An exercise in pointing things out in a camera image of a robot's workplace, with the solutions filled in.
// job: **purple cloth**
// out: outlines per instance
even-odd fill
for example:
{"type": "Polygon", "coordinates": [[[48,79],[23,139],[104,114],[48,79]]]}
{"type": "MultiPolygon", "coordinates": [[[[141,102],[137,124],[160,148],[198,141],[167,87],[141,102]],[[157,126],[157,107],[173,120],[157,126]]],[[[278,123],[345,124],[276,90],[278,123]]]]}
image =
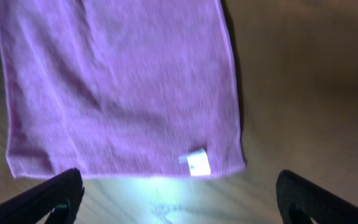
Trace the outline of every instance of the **purple cloth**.
{"type": "Polygon", "coordinates": [[[14,177],[190,177],[245,167],[218,0],[0,0],[14,177]]]}

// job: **tabletop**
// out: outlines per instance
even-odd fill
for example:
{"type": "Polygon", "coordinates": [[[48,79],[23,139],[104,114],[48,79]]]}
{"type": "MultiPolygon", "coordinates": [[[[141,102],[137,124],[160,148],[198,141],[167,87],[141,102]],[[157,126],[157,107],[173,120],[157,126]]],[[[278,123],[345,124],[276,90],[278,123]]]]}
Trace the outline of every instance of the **tabletop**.
{"type": "MultiPolygon", "coordinates": [[[[224,4],[247,169],[214,180],[85,180],[75,223],[282,223],[283,169],[358,206],[358,1],[224,4]]],[[[12,178],[6,137],[0,61],[0,203],[41,183],[12,178]]]]}

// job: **white tag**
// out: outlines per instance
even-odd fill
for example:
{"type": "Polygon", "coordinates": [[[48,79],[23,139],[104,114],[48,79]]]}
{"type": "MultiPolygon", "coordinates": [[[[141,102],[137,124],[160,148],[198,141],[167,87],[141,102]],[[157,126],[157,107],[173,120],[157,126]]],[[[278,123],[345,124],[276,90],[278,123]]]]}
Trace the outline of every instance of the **white tag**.
{"type": "Polygon", "coordinates": [[[187,156],[187,163],[191,176],[211,175],[211,168],[209,167],[208,157],[204,149],[189,154],[187,156]]]}

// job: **wooden table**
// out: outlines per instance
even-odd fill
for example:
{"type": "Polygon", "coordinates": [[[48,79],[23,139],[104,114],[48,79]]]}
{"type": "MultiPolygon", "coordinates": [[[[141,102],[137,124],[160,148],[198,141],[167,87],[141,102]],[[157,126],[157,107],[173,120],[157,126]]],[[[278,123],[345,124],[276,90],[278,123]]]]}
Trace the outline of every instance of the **wooden table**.
{"type": "MultiPolygon", "coordinates": [[[[280,223],[275,181],[290,169],[358,206],[358,1],[227,0],[241,75],[247,170],[217,180],[86,180],[76,223],[280,223]]],[[[5,159],[0,203],[39,184],[5,159]]]]}

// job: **cloth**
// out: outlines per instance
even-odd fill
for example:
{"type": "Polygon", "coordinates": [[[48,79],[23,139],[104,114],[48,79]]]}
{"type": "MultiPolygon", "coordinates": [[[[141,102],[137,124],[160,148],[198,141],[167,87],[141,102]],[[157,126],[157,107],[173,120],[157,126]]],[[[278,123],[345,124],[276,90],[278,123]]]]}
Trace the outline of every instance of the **cloth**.
{"type": "Polygon", "coordinates": [[[218,0],[0,0],[14,177],[208,177],[245,167],[218,0]]]}

